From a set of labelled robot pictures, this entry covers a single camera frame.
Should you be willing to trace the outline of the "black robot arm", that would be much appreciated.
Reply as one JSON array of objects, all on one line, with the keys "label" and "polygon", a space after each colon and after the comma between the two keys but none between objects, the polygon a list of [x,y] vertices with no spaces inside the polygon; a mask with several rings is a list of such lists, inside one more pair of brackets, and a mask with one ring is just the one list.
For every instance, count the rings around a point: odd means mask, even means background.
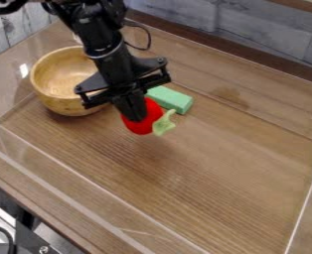
[{"label": "black robot arm", "polygon": [[128,50],[120,29],[125,24],[123,0],[0,0],[0,15],[38,2],[78,36],[96,73],[74,87],[84,108],[112,103],[121,116],[139,122],[147,117],[147,90],[171,81],[163,57],[139,58]]}]

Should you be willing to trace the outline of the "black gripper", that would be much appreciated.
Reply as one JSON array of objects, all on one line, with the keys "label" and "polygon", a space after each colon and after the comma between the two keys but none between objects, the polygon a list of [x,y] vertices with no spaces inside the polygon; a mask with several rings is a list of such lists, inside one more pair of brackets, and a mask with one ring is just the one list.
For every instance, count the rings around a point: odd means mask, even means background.
[{"label": "black gripper", "polygon": [[88,57],[97,71],[74,88],[82,107],[111,102],[128,120],[140,122],[147,116],[147,90],[171,81],[167,59],[139,58],[128,49]]}]

